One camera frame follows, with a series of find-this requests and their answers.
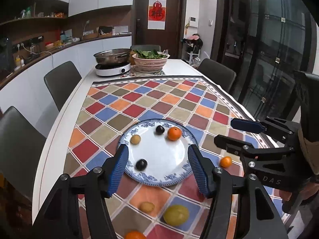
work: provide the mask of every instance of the colorful checkered tablecloth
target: colorful checkered tablecloth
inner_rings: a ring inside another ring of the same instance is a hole
[[[82,105],[74,126],[66,156],[65,173],[84,175],[114,155],[120,136],[132,124],[152,118],[176,121],[195,136],[201,153],[215,166],[223,156],[230,156],[233,164],[226,170],[243,175],[238,156],[221,150],[214,144],[214,136],[227,135],[248,141],[255,148],[273,147],[264,135],[234,130],[232,118],[249,119],[232,98],[215,84],[201,76],[154,76],[94,82]],[[266,187],[277,210],[282,214],[277,190]],[[138,210],[149,201],[155,205],[150,214]],[[171,205],[184,205],[190,217],[179,227],[171,227],[163,220],[163,213]],[[193,175],[170,187],[149,187],[123,175],[116,194],[106,199],[106,205],[119,238],[138,230],[148,239],[199,238],[208,215],[211,200],[198,191]],[[80,218],[84,239],[89,238],[85,200],[79,195]],[[228,233],[234,233],[237,215],[237,196],[233,196]]]

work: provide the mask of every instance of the dining table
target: dining table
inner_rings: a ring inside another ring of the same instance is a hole
[[[132,67],[123,75],[102,77],[93,68],[67,99],[45,142],[33,188],[32,221],[61,174],[85,175],[101,166],[115,154],[121,135],[147,119],[166,119],[183,125],[196,138],[204,157],[219,166],[222,157],[230,156],[232,164],[226,170],[243,176],[240,158],[216,147],[216,135],[247,141],[255,148],[278,145],[264,134],[232,129],[233,118],[254,120],[231,95],[182,60],[168,59],[162,71],[156,73],[141,73]],[[278,190],[265,188],[284,220]],[[237,201],[238,196],[233,195],[229,238],[235,230]],[[153,203],[152,212],[142,212],[142,202]],[[147,239],[199,238],[211,202],[199,192],[193,174],[177,184],[158,187],[139,183],[124,173],[117,192],[106,199],[118,238],[137,230]],[[172,205],[188,208],[185,223],[171,226],[165,222],[163,214]],[[85,207],[84,195],[79,195],[82,234],[88,239]]]

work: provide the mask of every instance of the woven basket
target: woven basket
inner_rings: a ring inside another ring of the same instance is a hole
[[[143,59],[138,58],[138,54],[132,55],[134,58],[135,64],[138,67],[137,71],[140,72],[158,72],[162,70],[163,66],[166,64],[167,59],[169,58],[169,55],[167,55],[166,58],[160,58],[160,59]]]

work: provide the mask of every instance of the leafy green vegetables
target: leafy green vegetables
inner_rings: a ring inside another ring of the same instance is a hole
[[[142,51],[142,50],[135,50],[135,52],[138,54],[138,58],[142,58],[142,59],[161,59],[161,58],[167,57],[166,54],[158,54],[155,49],[151,52]]]

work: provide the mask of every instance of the white table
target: white table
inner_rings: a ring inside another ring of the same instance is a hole
[[[182,60],[169,59],[163,68],[166,75],[202,75],[199,71],[192,68]],[[74,124],[78,118],[81,106],[86,98],[87,92],[95,81],[114,80],[119,76],[100,77],[92,70],[83,78],[76,86],[74,91],[61,109],[56,118],[52,129],[45,142],[38,169],[36,172],[33,198],[32,198],[32,222],[39,212],[45,198],[50,192],[52,186],[63,173],[65,157],[67,154],[68,144],[74,128]],[[242,110],[253,119],[253,116],[232,97],[231,99]],[[269,137],[275,147],[277,144]]]

